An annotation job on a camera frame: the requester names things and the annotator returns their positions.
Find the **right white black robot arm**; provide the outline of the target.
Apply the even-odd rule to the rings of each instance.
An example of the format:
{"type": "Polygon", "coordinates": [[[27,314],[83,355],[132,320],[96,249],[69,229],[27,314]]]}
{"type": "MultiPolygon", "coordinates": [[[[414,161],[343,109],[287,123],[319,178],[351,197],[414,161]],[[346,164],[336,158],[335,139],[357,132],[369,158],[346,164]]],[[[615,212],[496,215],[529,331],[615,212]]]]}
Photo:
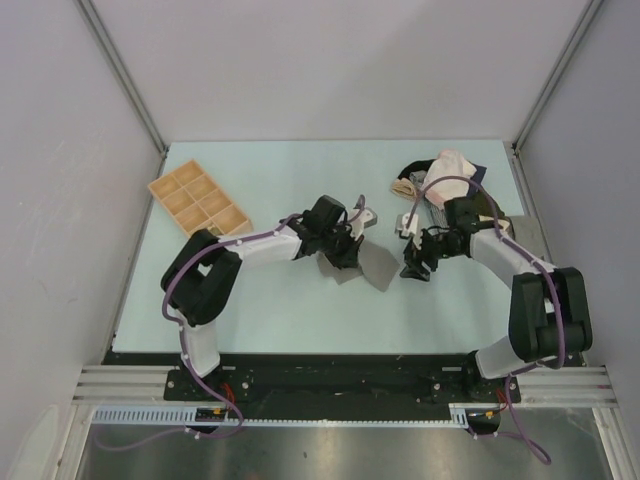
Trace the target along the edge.
{"type": "Polygon", "coordinates": [[[536,367],[561,368],[568,356],[591,349],[593,330],[582,273],[541,260],[504,234],[495,220],[483,220],[470,200],[445,203],[447,225],[420,228],[410,211],[398,217],[396,232],[408,241],[400,276],[429,281],[439,262],[465,256],[496,275],[511,292],[508,331],[500,340],[468,355],[463,393],[484,401],[497,379],[536,367]]]}

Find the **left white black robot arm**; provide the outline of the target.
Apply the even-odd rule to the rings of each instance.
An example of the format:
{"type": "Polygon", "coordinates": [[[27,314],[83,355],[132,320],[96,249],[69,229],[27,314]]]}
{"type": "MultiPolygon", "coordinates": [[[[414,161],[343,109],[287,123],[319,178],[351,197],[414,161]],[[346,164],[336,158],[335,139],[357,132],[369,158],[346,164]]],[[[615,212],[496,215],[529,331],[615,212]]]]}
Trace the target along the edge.
{"type": "Polygon", "coordinates": [[[348,210],[323,195],[311,209],[260,233],[216,236],[203,228],[192,234],[161,279],[161,312],[178,325],[181,358],[189,370],[187,389],[202,400],[220,390],[215,320],[240,273],[318,253],[339,270],[357,269],[364,230],[376,220],[363,197],[348,210]]]}

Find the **grey underwear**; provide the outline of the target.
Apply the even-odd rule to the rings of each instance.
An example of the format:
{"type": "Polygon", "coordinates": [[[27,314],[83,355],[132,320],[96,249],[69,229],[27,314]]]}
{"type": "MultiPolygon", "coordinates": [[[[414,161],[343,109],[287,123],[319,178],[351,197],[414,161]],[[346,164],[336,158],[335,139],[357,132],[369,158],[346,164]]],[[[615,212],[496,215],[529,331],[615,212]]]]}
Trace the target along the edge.
{"type": "Polygon", "coordinates": [[[380,292],[389,289],[400,268],[398,260],[387,248],[366,240],[364,236],[358,255],[358,269],[334,269],[321,252],[316,258],[320,274],[324,278],[332,279],[337,285],[342,286],[350,281],[363,279],[380,292]]]}

